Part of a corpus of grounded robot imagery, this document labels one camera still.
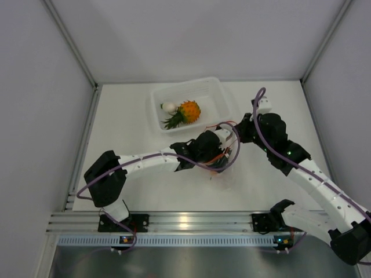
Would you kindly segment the white fake radish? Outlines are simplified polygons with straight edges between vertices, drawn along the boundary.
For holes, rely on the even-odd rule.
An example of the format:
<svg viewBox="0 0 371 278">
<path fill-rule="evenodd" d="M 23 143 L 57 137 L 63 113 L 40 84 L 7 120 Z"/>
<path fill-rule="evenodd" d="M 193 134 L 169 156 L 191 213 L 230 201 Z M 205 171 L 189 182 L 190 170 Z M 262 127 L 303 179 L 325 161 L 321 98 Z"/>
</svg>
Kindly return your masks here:
<svg viewBox="0 0 371 278">
<path fill-rule="evenodd" d="M 161 109 L 169 114 L 172 114 L 177 111 L 177 105 L 175 103 L 165 102 L 161 104 Z"/>
</svg>

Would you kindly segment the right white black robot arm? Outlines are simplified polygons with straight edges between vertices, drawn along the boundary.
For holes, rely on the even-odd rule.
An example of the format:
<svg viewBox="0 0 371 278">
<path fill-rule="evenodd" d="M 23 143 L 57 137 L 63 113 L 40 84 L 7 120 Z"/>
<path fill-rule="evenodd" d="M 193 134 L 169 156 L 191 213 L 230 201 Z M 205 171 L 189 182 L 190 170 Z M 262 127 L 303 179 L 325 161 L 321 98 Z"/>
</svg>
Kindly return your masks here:
<svg viewBox="0 0 371 278">
<path fill-rule="evenodd" d="M 236 125 L 242 143 L 254 143 L 285 177 L 304 189 L 326 215 L 301 208 L 284 199 L 275 204 L 265 219 L 257 219 L 254 230 L 273 232 L 296 228 L 330 246 L 349 265 L 370 265 L 370 211 L 353 201 L 318 167 L 311 155 L 288 139 L 286 123 L 274 113 L 246 113 Z"/>
</svg>

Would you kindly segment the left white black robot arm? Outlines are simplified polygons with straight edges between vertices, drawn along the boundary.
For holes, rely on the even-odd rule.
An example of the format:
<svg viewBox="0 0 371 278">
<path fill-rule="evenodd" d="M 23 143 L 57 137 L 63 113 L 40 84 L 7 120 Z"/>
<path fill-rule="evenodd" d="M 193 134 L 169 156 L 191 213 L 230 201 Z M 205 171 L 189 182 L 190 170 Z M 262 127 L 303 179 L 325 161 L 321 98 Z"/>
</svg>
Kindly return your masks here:
<svg viewBox="0 0 371 278">
<path fill-rule="evenodd" d="M 119 156 L 113 150 L 104 152 L 85 172 L 84 180 L 95 207 L 111 216 L 118 231 L 130 227 L 130 211 L 123 199 L 126 181 L 146 174 L 177 172 L 195 166 L 223 171 L 228 164 L 232 132 L 207 130 L 196 139 L 176 142 L 160 151 L 141 155 Z"/>
</svg>

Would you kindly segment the clear zip bag orange seal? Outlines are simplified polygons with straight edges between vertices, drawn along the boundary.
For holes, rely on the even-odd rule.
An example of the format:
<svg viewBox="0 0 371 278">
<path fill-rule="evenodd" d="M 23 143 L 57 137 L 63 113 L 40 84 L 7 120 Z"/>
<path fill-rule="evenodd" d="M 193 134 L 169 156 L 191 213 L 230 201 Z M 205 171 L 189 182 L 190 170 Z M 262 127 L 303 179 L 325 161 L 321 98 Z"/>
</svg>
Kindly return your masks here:
<svg viewBox="0 0 371 278">
<path fill-rule="evenodd" d="M 232 160 L 235 158 L 236 152 L 237 152 L 237 137 L 235 133 L 233 132 L 231 126 L 235 126 L 237 123 L 233 120 L 227 120 L 228 124 L 223 125 L 211 125 L 206 126 L 204 131 L 207 130 L 218 130 L 218 129 L 227 129 L 232 132 L 232 152 L 231 156 L 229 158 L 229 162 L 232 162 Z M 235 177 L 234 177 L 234 167 L 230 166 L 229 168 L 225 169 L 224 171 L 210 171 L 209 174 L 209 183 L 213 185 L 218 191 L 222 192 L 230 192 L 231 188 L 235 184 Z"/>
</svg>

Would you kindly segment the orange fake pineapple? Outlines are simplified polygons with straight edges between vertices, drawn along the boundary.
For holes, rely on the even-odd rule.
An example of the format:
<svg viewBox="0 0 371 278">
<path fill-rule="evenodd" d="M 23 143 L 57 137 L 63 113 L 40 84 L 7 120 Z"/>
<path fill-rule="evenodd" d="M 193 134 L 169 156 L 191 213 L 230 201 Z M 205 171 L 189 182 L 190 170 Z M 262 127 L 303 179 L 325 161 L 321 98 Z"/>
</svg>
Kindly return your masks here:
<svg viewBox="0 0 371 278">
<path fill-rule="evenodd" d="M 162 121 L 162 123 L 166 130 L 170 130 L 180 125 L 189 125 L 196 122 L 201 115 L 201 109 L 196 101 L 187 100 L 177 106 L 175 113 L 167 114 L 170 117 Z"/>
</svg>

